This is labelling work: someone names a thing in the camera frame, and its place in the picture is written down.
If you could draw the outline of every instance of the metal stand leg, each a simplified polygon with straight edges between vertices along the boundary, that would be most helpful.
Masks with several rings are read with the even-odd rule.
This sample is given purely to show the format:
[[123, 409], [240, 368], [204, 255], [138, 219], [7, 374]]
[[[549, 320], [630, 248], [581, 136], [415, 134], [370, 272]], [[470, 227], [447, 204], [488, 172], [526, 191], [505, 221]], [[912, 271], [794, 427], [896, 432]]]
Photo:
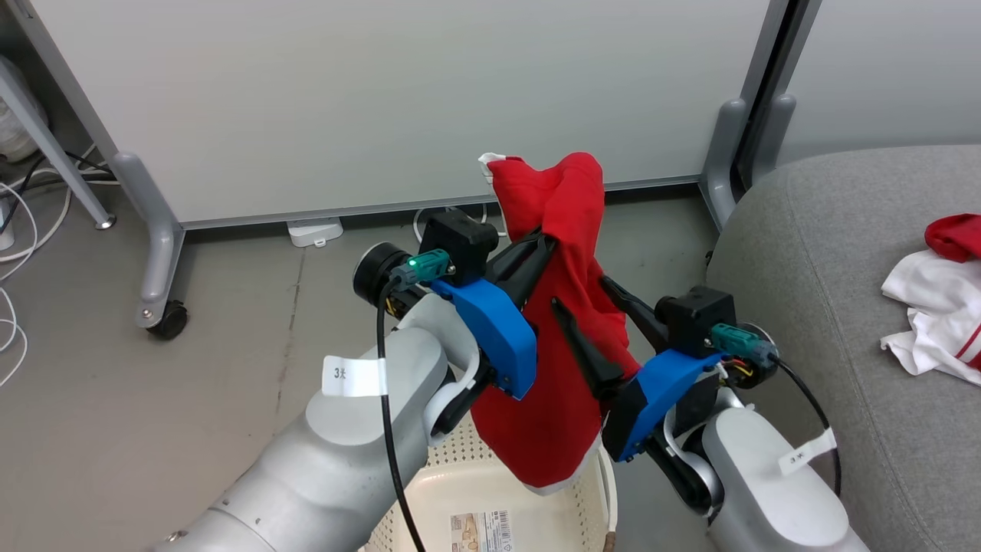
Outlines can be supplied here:
[[746, 115], [746, 103], [742, 99], [733, 99], [722, 104], [719, 117], [715, 120], [712, 142], [708, 145], [708, 154], [705, 155], [705, 167], [698, 181], [701, 195], [705, 198], [719, 230], [722, 230], [736, 208], [730, 170], [743, 135]]
[[136, 325], [150, 328], [160, 323], [164, 313], [181, 256], [184, 230], [139, 157], [121, 151], [113, 157], [113, 168], [150, 234], [150, 254], [136, 308]]
[[795, 108], [797, 108], [797, 99], [790, 94], [781, 94], [770, 102], [770, 109], [766, 112], [759, 145], [756, 147], [756, 156], [752, 163], [754, 184], [776, 170], [780, 146], [784, 144], [784, 136], [787, 135], [787, 128], [791, 125]]
[[88, 214], [95, 219], [95, 228], [105, 230], [111, 227], [116, 222], [116, 216], [107, 213], [102, 208], [102, 204], [95, 198], [92, 190], [88, 187], [85, 180], [82, 179], [75, 165], [65, 155], [65, 150], [61, 148], [61, 145], [55, 140], [51, 131], [48, 130], [40, 116], [34, 111], [34, 106], [31, 105], [30, 99], [21, 87], [21, 83], [14, 75], [14, 72], [11, 71], [11, 67], [13, 66], [10, 65], [9, 61], [0, 58], [0, 97], [3, 97], [4, 102], [7, 103], [14, 112], [14, 115], [24, 125], [30, 137], [34, 138], [34, 141], [37, 142], [37, 146], [47, 156], [51, 165], [65, 179], [69, 188], [72, 189], [72, 193], [81, 201]]

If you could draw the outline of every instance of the barcode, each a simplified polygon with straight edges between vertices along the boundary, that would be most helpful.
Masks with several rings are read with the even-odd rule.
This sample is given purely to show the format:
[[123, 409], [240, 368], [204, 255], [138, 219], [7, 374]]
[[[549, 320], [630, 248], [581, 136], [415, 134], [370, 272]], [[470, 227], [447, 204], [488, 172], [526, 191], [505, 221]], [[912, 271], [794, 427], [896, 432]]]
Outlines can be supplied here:
[[511, 521], [508, 519], [507, 510], [500, 512], [500, 537], [507, 541], [511, 540]]

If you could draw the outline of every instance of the caster wheel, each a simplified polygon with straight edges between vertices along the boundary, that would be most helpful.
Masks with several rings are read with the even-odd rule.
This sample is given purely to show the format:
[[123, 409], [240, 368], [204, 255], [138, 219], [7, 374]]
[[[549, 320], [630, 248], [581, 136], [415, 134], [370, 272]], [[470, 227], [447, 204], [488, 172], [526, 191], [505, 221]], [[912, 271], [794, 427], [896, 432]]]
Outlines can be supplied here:
[[165, 341], [170, 341], [183, 331], [187, 325], [187, 309], [180, 301], [167, 301], [164, 306], [164, 315], [160, 317], [160, 322], [155, 326], [146, 328], [150, 335]]

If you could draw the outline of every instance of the green connector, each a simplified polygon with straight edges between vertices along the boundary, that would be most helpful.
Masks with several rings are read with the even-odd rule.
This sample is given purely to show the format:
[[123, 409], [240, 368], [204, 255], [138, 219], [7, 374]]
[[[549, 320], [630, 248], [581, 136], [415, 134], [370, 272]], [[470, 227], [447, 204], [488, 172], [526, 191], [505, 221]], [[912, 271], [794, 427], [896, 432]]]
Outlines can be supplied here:
[[442, 249], [433, 249], [425, 253], [409, 257], [405, 264], [391, 269], [391, 277], [398, 278], [400, 283], [397, 291], [406, 290], [419, 283], [429, 283], [445, 276], [451, 270], [449, 253]]
[[772, 343], [760, 339], [752, 332], [730, 326], [729, 324], [716, 324], [712, 327], [712, 347], [726, 355], [746, 359], [761, 368], [769, 368], [773, 365], [770, 359], [771, 354], [776, 354], [777, 349]]

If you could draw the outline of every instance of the white cable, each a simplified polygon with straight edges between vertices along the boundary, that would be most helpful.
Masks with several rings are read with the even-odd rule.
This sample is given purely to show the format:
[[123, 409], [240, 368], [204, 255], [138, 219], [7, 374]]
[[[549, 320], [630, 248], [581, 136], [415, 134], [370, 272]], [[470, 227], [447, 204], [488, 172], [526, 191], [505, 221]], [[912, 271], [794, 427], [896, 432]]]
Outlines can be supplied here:
[[[426, 209], [434, 209], [434, 208], [438, 208], [438, 207], [423, 207], [418, 211], [416, 211], [416, 214], [412, 215], [412, 233], [416, 235], [416, 242], [419, 242], [420, 244], [423, 242], [423, 235], [421, 232], [419, 232], [419, 217], [423, 214], [423, 211], [425, 211]], [[463, 214], [465, 215], [467, 214], [460, 207], [451, 206], [451, 207], [445, 207], [445, 209], [447, 211], [451, 211], [451, 210], [460, 211], [463, 212]], [[467, 215], [467, 217], [470, 218], [470, 220], [477, 220], [470, 215]], [[485, 224], [487, 223], [487, 221], [488, 221], [488, 205], [486, 203], [481, 203], [481, 224]], [[502, 231], [498, 230], [497, 235], [500, 238], [507, 238], [507, 225], [504, 223], [503, 210], [501, 210], [500, 212], [500, 224], [501, 226], [504, 227], [504, 230]]]
[[[82, 159], [88, 158], [88, 156], [91, 155], [92, 154], [92, 151], [94, 151], [94, 150], [95, 150], [95, 144], [89, 146], [88, 149], [85, 151], [85, 153], [83, 153], [81, 155], [81, 158]], [[99, 163], [99, 165], [104, 165], [105, 163], [106, 162], [103, 161], [103, 162]], [[76, 161], [75, 166], [76, 166], [76, 168], [79, 168], [81, 166], [81, 161]], [[48, 168], [41, 169], [40, 171], [34, 171], [34, 174], [36, 175], [38, 172], [41, 172], [41, 171], [52, 172], [52, 173], [54, 173], [56, 175], [59, 175], [58, 171], [55, 171], [54, 169], [48, 169]], [[18, 186], [23, 181], [24, 181], [24, 179], [20, 179], [17, 182], [15, 182], [12, 185], [10, 185], [10, 187]], [[110, 182], [89, 182], [89, 184], [118, 185], [119, 183], [118, 182], [111, 182], [111, 183]], [[62, 205], [62, 212], [61, 212], [61, 214], [58, 215], [58, 220], [56, 220], [55, 223], [54, 223], [54, 225], [51, 226], [51, 230], [48, 230], [47, 234], [45, 234], [43, 238], [41, 238], [40, 240], [37, 240], [37, 242], [35, 243], [35, 245], [33, 247], [24, 249], [23, 251], [19, 251], [19, 252], [16, 252], [14, 254], [0, 256], [0, 262], [11, 262], [11, 261], [17, 260], [17, 259], [21, 258], [22, 256], [29, 255], [32, 251], [34, 251], [35, 249], [40, 248], [44, 244], [47, 244], [48, 243], [48, 240], [50, 240], [51, 237], [55, 235], [55, 232], [57, 232], [58, 229], [61, 228], [62, 223], [65, 222], [65, 217], [68, 216], [68, 210], [69, 210], [69, 207], [71, 207], [71, 206], [72, 206], [72, 189], [71, 188], [67, 188], [67, 189], [65, 189], [65, 203]]]
[[47, 244], [48, 240], [50, 240], [51, 237], [55, 235], [55, 232], [57, 232], [58, 229], [61, 228], [62, 223], [65, 222], [65, 217], [68, 216], [68, 209], [71, 206], [72, 206], [72, 190], [67, 189], [65, 190], [65, 203], [62, 205], [62, 212], [61, 214], [58, 215], [58, 220], [55, 221], [55, 224], [51, 227], [51, 230], [48, 230], [48, 233], [45, 234], [43, 238], [37, 241], [36, 246], [32, 248], [24, 249], [23, 251], [19, 251], [14, 254], [0, 256], [0, 262], [11, 262], [17, 260], [24, 255], [30, 254], [32, 251], [40, 248], [44, 244]]
[[[95, 150], [95, 144], [91, 145], [85, 151], [85, 153], [81, 156], [82, 159], [87, 158], [92, 153], [93, 150]], [[81, 166], [81, 161], [76, 162], [75, 166], [76, 168], [79, 168]], [[34, 171], [35, 174], [38, 172], [42, 172], [42, 173], [54, 172], [55, 174], [59, 174], [57, 171], [54, 171], [53, 169], [41, 169], [41, 171]], [[81, 171], [81, 173], [92, 174], [90, 171]], [[15, 183], [15, 186], [22, 184], [24, 180], [25, 179], [20, 179], [18, 182]], [[55, 221], [54, 225], [51, 227], [51, 230], [49, 230], [48, 233], [45, 234], [44, 237], [39, 240], [38, 231], [37, 231], [37, 221], [34, 219], [34, 213], [33, 211], [30, 210], [30, 207], [27, 206], [27, 202], [24, 201], [24, 198], [19, 193], [17, 193], [11, 186], [8, 186], [4, 183], [0, 183], [0, 188], [3, 188], [7, 192], [9, 192], [17, 199], [17, 201], [21, 203], [21, 205], [24, 206], [24, 211], [27, 213], [27, 218], [30, 220], [30, 228], [34, 234], [34, 241], [29, 248], [19, 253], [14, 253], [12, 255], [0, 257], [0, 262], [12, 261], [12, 260], [16, 260], [19, 257], [23, 257], [23, 259], [21, 259], [21, 262], [17, 263], [17, 266], [12, 268], [9, 272], [4, 274], [2, 277], [0, 277], [0, 283], [2, 283], [7, 278], [10, 278], [15, 272], [17, 272], [18, 269], [24, 266], [24, 263], [27, 262], [27, 260], [37, 250], [37, 248], [40, 248], [41, 246], [46, 244], [48, 240], [50, 240], [51, 237], [54, 236], [55, 232], [58, 231], [62, 223], [65, 222], [65, 217], [68, 215], [69, 207], [72, 204], [72, 189], [68, 188], [65, 190], [65, 204], [62, 206], [61, 214], [58, 215], [58, 220]], [[12, 326], [10, 332], [10, 338], [7, 340], [7, 343], [5, 343], [2, 347], [0, 347], [0, 353], [4, 353], [10, 348], [10, 346], [14, 343], [14, 340], [17, 338], [17, 332], [21, 332], [21, 337], [24, 339], [24, 349], [21, 351], [21, 357], [17, 360], [17, 363], [14, 364], [14, 368], [11, 369], [10, 372], [8, 372], [7, 375], [4, 376], [2, 380], [0, 380], [0, 387], [3, 387], [8, 381], [10, 381], [10, 378], [13, 377], [15, 373], [17, 373], [17, 370], [21, 367], [21, 364], [24, 363], [24, 359], [27, 357], [27, 333], [24, 331], [24, 328], [22, 328], [17, 324], [17, 311], [14, 309], [14, 302], [11, 301], [10, 295], [7, 294], [7, 290], [0, 288], [0, 294], [3, 294], [4, 299], [7, 300], [7, 306], [10, 308], [10, 317], [11, 317], [10, 320], [0, 318], [0, 322], [4, 322]]]
[[20, 368], [21, 367], [21, 364], [24, 363], [24, 358], [27, 356], [27, 334], [24, 333], [24, 328], [22, 328], [21, 326], [18, 326], [17, 324], [15, 324], [13, 322], [13, 320], [7, 320], [7, 319], [4, 319], [4, 318], [0, 318], [0, 322], [6, 322], [8, 324], [13, 324], [13, 326], [14, 326], [14, 334], [16, 335], [17, 332], [21, 332], [21, 337], [24, 338], [24, 350], [21, 351], [21, 357], [17, 360], [17, 364], [14, 364], [14, 369], [12, 369], [6, 376], [4, 376], [4, 378], [2, 380], [0, 380], [0, 387], [3, 387], [4, 384], [7, 383], [7, 380], [9, 380], [11, 377], [13, 377], [14, 376], [14, 373], [17, 372], [17, 369]]
[[[24, 211], [27, 213], [27, 218], [30, 219], [30, 227], [31, 229], [33, 229], [34, 232], [34, 243], [31, 245], [30, 249], [23, 251], [24, 259], [22, 259], [21, 262], [17, 263], [17, 266], [12, 268], [10, 272], [0, 277], [0, 282], [3, 282], [7, 278], [10, 278], [12, 274], [17, 272], [19, 268], [24, 266], [24, 263], [27, 262], [27, 260], [30, 258], [30, 255], [34, 252], [35, 249], [37, 249], [38, 233], [37, 233], [37, 221], [34, 220], [34, 213], [31, 212], [30, 207], [27, 206], [27, 203], [25, 203], [24, 198], [21, 197], [21, 195], [17, 193], [13, 188], [7, 186], [6, 184], [3, 184], [2, 182], [0, 182], [0, 188], [3, 188], [7, 192], [13, 194], [14, 197], [17, 198], [17, 201], [19, 201], [24, 206]], [[7, 295], [7, 291], [4, 290], [3, 288], [0, 288], [0, 293], [3, 293], [4, 298], [7, 300], [7, 305], [10, 306], [10, 317], [12, 318], [12, 320], [0, 319], [0, 322], [5, 322], [13, 326], [10, 332], [11, 334], [10, 339], [7, 340], [7, 343], [3, 347], [0, 347], [0, 353], [4, 353], [10, 348], [10, 346], [14, 343], [14, 339], [17, 337], [17, 332], [21, 332], [21, 337], [24, 338], [24, 350], [21, 351], [21, 357], [17, 360], [17, 364], [14, 365], [14, 369], [12, 369], [6, 376], [4, 376], [3, 380], [0, 380], [0, 387], [3, 387], [4, 384], [6, 384], [7, 381], [9, 381], [10, 378], [14, 376], [14, 373], [17, 372], [18, 368], [21, 367], [21, 364], [24, 363], [24, 358], [26, 358], [27, 356], [27, 333], [25, 333], [24, 328], [17, 325], [17, 312], [14, 310], [14, 303], [10, 300], [10, 296]]]
[[19, 193], [17, 193], [16, 190], [14, 190], [13, 188], [7, 186], [6, 184], [4, 184], [2, 182], [0, 182], [0, 188], [3, 188], [7, 192], [10, 192], [14, 197], [17, 198], [17, 201], [19, 201], [21, 203], [21, 205], [24, 207], [24, 211], [27, 213], [27, 218], [30, 219], [30, 227], [34, 231], [34, 243], [30, 246], [30, 248], [27, 248], [27, 249], [21, 251], [21, 253], [24, 254], [24, 258], [21, 259], [21, 262], [17, 263], [17, 266], [15, 266], [14, 268], [12, 268], [10, 270], [10, 272], [4, 274], [3, 276], [0, 276], [0, 283], [2, 283], [7, 278], [10, 278], [11, 274], [17, 272], [17, 269], [19, 269], [22, 266], [24, 266], [24, 263], [27, 262], [27, 260], [30, 258], [30, 255], [32, 253], [34, 253], [34, 250], [35, 249], [37, 249], [38, 232], [37, 232], [37, 221], [34, 220], [34, 213], [32, 213], [30, 211], [30, 207], [27, 206], [27, 203], [24, 201], [24, 198], [21, 197], [21, 195]]
[[[100, 175], [100, 176], [105, 176], [106, 178], [109, 178], [109, 175], [107, 175], [106, 173], [104, 173], [103, 171], [100, 171], [98, 169], [79, 170], [78, 173], [81, 174], [81, 175], [83, 175], [83, 176]], [[51, 167], [43, 167], [43, 168], [37, 169], [33, 173], [31, 173], [30, 177], [33, 179], [37, 175], [55, 175], [55, 176], [59, 176], [60, 177], [61, 176], [61, 173], [59, 173], [55, 169], [52, 169]], [[119, 183], [116, 182], [116, 181], [108, 181], [108, 180], [100, 180], [100, 181], [91, 181], [91, 180], [88, 180], [86, 182], [88, 182], [89, 184], [99, 184], [99, 185], [104, 185], [104, 186], [118, 186], [119, 185]], [[17, 186], [20, 186], [23, 183], [24, 183], [24, 178], [21, 178], [20, 180], [15, 181], [14, 183], [12, 183], [11, 186], [17, 187]]]
[[14, 310], [14, 302], [12, 302], [10, 300], [10, 296], [7, 295], [7, 290], [0, 288], [0, 294], [3, 294], [4, 299], [7, 300], [7, 306], [10, 307], [10, 317], [13, 318], [11, 323], [14, 324], [14, 327], [10, 329], [10, 338], [7, 340], [7, 343], [3, 344], [3, 347], [0, 347], [0, 353], [2, 353], [7, 351], [10, 344], [14, 343], [14, 338], [17, 337], [17, 312]]

